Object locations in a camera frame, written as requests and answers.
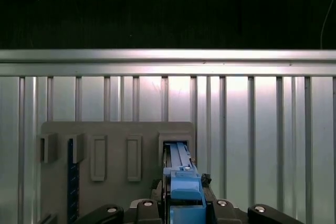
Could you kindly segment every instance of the corrugated metal wall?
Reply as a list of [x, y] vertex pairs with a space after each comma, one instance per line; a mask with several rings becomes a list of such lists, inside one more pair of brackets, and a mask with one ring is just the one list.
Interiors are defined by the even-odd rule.
[[0, 223], [39, 215], [35, 139], [47, 120], [194, 122], [198, 169], [218, 198], [335, 223], [335, 88], [332, 77], [0, 77]]

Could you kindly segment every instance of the blue strip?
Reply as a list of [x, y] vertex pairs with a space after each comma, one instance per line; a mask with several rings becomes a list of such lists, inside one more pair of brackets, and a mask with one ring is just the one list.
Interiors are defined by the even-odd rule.
[[190, 161], [190, 152], [182, 142], [167, 145], [170, 148], [172, 167], [164, 168], [163, 174], [171, 178], [171, 198], [202, 202], [195, 206], [171, 206], [170, 224], [205, 224], [206, 201], [201, 176]]
[[79, 216], [79, 165], [73, 163], [73, 140], [68, 142], [68, 192], [67, 219], [68, 224], [74, 223]]

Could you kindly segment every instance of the screw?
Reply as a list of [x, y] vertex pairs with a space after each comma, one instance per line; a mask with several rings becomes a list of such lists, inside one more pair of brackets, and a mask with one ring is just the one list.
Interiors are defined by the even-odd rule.
[[117, 211], [116, 208], [109, 208], [109, 209], [107, 209], [107, 212], [116, 212], [116, 211]]
[[225, 207], [227, 205], [226, 201], [223, 201], [223, 200], [217, 201], [217, 204], [219, 204], [222, 207]]
[[145, 202], [144, 205], [145, 205], [146, 207], [150, 207], [151, 205], [153, 205], [153, 203], [151, 203], [150, 201], [148, 201], [148, 202]]
[[254, 209], [257, 210], [258, 212], [265, 212], [265, 211], [266, 211], [265, 208], [260, 207], [260, 206], [257, 206], [257, 207], [255, 207]]

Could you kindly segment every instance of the black clamp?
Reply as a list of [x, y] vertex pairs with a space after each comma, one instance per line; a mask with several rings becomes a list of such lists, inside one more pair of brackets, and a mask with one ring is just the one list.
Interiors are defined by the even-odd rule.
[[146, 199], [138, 203], [137, 208], [124, 212], [117, 205], [105, 205], [81, 217], [74, 224], [162, 224], [155, 200]]
[[213, 215], [210, 223], [215, 224], [303, 224], [278, 210], [262, 204], [248, 208], [247, 214], [239, 208], [234, 208], [227, 200], [212, 202]]

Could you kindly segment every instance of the gray bracket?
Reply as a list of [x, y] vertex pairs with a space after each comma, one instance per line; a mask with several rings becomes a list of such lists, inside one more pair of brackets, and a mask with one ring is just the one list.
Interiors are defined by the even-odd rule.
[[57, 160], [57, 134], [42, 134], [37, 139], [37, 157], [39, 162], [52, 163]]
[[57, 213], [59, 224], [67, 222], [70, 139], [79, 169], [79, 217], [106, 204], [127, 209], [133, 200], [148, 198], [153, 180], [162, 178], [164, 142], [184, 141], [192, 157], [196, 152], [191, 122], [46, 122], [41, 132], [44, 161], [57, 158], [41, 163], [40, 213]]

